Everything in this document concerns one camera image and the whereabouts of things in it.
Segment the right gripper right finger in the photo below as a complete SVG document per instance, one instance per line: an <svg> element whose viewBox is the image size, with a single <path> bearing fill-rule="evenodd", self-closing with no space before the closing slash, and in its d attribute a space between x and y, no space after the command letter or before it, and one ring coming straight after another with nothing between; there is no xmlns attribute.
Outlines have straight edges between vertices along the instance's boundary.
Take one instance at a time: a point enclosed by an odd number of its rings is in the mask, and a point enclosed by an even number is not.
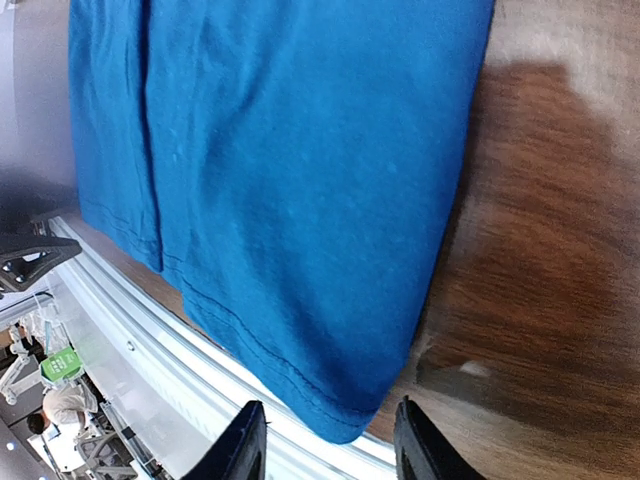
<svg viewBox="0 0 640 480"><path fill-rule="evenodd" d="M409 397L396 409L394 451L398 479L485 479Z"/></svg>

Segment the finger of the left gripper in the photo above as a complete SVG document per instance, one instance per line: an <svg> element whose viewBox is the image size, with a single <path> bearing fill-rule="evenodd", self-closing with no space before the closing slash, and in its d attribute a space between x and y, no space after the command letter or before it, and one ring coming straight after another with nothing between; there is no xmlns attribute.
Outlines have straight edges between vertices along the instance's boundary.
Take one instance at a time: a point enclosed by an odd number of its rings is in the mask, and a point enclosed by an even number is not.
<svg viewBox="0 0 640 480"><path fill-rule="evenodd" d="M25 292L58 265L82 252L70 238L33 234L1 235L1 292Z"/></svg>

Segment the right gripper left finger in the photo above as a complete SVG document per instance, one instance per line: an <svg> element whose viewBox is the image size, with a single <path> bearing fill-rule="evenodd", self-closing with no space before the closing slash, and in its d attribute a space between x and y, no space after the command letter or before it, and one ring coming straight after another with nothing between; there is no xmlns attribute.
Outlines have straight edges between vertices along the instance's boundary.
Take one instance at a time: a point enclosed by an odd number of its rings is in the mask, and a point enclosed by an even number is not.
<svg viewBox="0 0 640 480"><path fill-rule="evenodd" d="M266 478L266 419L263 404L245 404L184 480Z"/></svg>

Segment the blue t-shirt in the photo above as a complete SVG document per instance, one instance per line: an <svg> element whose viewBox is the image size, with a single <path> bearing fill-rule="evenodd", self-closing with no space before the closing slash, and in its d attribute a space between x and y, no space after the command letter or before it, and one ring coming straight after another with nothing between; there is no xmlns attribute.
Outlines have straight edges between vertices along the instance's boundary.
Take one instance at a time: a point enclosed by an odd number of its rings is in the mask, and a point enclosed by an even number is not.
<svg viewBox="0 0 640 480"><path fill-rule="evenodd" d="M82 217L316 435L404 368L490 1L74 1Z"/></svg>

